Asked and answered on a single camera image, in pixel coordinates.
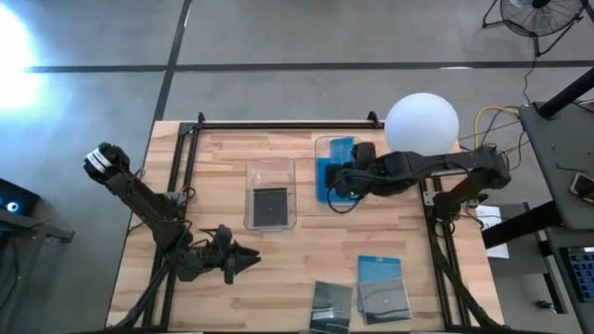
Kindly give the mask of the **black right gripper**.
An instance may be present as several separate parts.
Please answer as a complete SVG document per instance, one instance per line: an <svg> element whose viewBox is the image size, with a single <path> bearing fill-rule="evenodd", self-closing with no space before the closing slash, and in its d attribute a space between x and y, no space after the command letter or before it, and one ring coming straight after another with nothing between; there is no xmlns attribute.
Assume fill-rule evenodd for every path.
<svg viewBox="0 0 594 334"><path fill-rule="evenodd" d="M373 174L369 168L376 159L375 145L371 142L356 144L351 156L353 160L343 165L326 165L326 175L335 175L326 179L326 187L334 187L340 198L363 198L370 191Z"/></svg>

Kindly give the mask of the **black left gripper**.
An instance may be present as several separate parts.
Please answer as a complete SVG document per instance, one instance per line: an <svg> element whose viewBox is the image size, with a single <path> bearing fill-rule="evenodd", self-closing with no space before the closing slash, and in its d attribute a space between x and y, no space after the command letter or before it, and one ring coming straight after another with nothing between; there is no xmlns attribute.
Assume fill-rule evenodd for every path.
<svg viewBox="0 0 594 334"><path fill-rule="evenodd" d="M228 227L219 225L216 229L201 229L201 232L212 237L201 251L203 271L221 269L227 285L234 282L235 273L261 262L258 250L241 246L237 241L232 244L232 233Z"/></svg>

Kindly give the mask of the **clear jewel case black tray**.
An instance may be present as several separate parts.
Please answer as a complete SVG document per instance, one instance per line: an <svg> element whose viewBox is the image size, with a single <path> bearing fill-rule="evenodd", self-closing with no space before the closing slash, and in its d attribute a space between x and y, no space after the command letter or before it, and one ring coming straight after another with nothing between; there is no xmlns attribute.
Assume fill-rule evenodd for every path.
<svg viewBox="0 0 594 334"><path fill-rule="evenodd" d="M254 190L252 224L256 228L285 227L289 224L286 187Z"/></svg>

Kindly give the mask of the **white globe lamp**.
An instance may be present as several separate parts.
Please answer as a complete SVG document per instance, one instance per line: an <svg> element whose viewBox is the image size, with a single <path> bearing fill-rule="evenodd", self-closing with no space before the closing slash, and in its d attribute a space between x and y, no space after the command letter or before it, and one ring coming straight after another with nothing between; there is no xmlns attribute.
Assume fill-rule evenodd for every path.
<svg viewBox="0 0 594 334"><path fill-rule="evenodd" d="M459 120L443 97L415 93L398 100L386 115L384 136L391 151L424 156L448 153L458 141Z"/></svg>

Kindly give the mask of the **white paper sheet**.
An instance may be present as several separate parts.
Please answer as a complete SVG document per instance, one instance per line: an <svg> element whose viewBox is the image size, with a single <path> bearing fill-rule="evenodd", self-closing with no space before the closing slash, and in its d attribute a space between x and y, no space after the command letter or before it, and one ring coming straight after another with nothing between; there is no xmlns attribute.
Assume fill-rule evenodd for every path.
<svg viewBox="0 0 594 334"><path fill-rule="evenodd" d="M483 231L505 221L497 206L479 205L475 209L475 213L476 217L483 223ZM489 258L509 259L510 257L506 243L487 249L486 253Z"/></svg>

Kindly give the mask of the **black desk beam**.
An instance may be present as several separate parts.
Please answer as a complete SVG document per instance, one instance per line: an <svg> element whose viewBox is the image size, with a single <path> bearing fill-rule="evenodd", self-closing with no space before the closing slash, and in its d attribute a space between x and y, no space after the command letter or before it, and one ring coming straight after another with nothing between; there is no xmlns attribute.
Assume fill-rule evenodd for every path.
<svg viewBox="0 0 594 334"><path fill-rule="evenodd" d="M482 232L484 246L491 249L516 238L534 234L548 227L563 226L553 201L531 209L527 203L502 204L497 206L502 222L487 227Z"/></svg>

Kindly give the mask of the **grey desk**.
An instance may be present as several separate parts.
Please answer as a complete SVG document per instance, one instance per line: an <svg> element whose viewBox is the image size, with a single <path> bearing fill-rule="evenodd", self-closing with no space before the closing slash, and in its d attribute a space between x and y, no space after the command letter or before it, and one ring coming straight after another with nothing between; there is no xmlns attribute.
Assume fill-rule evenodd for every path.
<svg viewBox="0 0 594 334"><path fill-rule="evenodd" d="M522 106L520 115L563 223L594 230L594 204L570 192L578 173L594 180L594 113L570 105L548 120L536 107Z"/></svg>

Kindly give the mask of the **black box with blue light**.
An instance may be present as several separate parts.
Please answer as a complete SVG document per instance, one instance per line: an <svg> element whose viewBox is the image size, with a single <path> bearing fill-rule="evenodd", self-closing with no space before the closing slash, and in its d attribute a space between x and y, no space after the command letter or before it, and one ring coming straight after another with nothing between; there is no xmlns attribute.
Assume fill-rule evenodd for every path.
<svg viewBox="0 0 594 334"><path fill-rule="evenodd" d="M0 231L38 227L33 214L39 201L39 195L0 178Z"/></svg>

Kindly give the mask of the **black pole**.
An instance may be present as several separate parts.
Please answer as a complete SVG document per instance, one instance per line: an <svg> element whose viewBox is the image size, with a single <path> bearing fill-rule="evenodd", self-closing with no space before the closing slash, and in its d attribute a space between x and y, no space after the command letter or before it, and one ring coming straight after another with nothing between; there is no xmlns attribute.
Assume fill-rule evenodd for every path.
<svg viewBox="0 0 594 334"><path fill-rule="evenodd" d="M544 119L554 119L562 109L592 88L594 88L594 67L565 87L559 94L537 107L536 112Z"/></svg>

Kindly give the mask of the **smartphone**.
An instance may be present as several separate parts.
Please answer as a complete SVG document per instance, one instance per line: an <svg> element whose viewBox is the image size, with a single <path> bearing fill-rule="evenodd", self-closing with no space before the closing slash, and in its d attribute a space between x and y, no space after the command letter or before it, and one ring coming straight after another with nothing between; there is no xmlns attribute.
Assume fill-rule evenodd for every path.
<svg viewBox="0 0 594 334"><path fill-rule="evenodd" d="M569 191L581 200L594 204L594 179L583 173L576 173Z"/></svg>

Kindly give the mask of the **black floor fan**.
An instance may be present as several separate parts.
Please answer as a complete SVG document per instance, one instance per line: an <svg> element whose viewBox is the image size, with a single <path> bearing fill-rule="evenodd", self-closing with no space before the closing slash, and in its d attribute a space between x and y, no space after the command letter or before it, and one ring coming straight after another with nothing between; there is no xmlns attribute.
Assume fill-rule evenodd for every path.
<svg viewBox="0 0 594 334"><path fill-rule="evenodd" d="M547 54L586 11L588 0L493 0L482 28L505 26L533 43L534 57Z"/></svg>

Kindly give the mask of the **keypad with blue keys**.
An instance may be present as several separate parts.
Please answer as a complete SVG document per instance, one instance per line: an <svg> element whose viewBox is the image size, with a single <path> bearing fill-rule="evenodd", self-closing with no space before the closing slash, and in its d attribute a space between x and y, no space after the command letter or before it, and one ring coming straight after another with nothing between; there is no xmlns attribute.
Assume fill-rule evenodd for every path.
<svg viewBox="0 0 594 334"><path fill-rule="evenodd" d="M594 302L594 246L564 247L560 253L577 299Z"/></svg>

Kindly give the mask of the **black aluminium table frame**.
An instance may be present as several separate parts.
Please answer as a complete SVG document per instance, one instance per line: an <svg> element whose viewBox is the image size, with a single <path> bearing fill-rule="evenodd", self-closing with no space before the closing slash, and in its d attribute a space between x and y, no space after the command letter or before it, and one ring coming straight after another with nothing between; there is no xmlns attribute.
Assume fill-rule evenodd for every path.
<svg viewBox="0 0 594 334"><path fill-rule="evenodd" d="M388 199L370 197L351 212L333 212L316 200L316 140L356 135L385 152L383 132L372 122L191 122L186 136L179 127L154 125L145 181L160 191L189 180L196 190L187 210L195 238L204 238L201 229L226 225L240 245L261 253L261 262L231 285L220 270L192 282L166 280L145 324L204 333L304 330L315 283L354 288L361 254L402 260L413 312L376 331L441 330L446 318L459 323L454 288L434 272L419 186ZM246 163L269 158L294 160L297 222L289 230L253 232L243 224Z"/></svg>

